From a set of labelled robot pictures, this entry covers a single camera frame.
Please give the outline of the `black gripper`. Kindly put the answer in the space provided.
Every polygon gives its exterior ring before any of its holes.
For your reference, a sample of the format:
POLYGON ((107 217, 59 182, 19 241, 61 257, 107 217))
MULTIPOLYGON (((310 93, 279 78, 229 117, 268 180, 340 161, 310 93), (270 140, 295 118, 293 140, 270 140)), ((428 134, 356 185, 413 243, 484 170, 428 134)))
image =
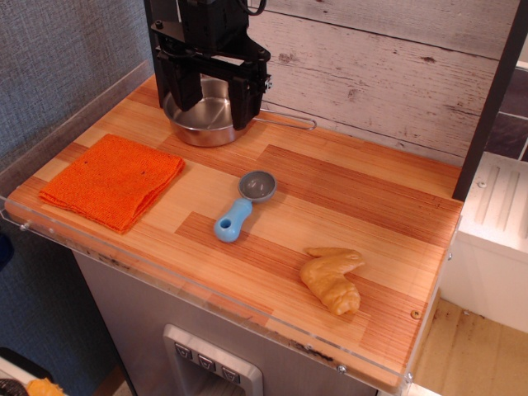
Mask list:
POLYGON ((180 21, 157 20, 157 58, 176 105, 189 111, 202 98, 200 76, 228 84, 233 127, 243 130, 259 114, 269 86, 271 54, 248 35, 251 9, 247 1, 177 1, 180 21))

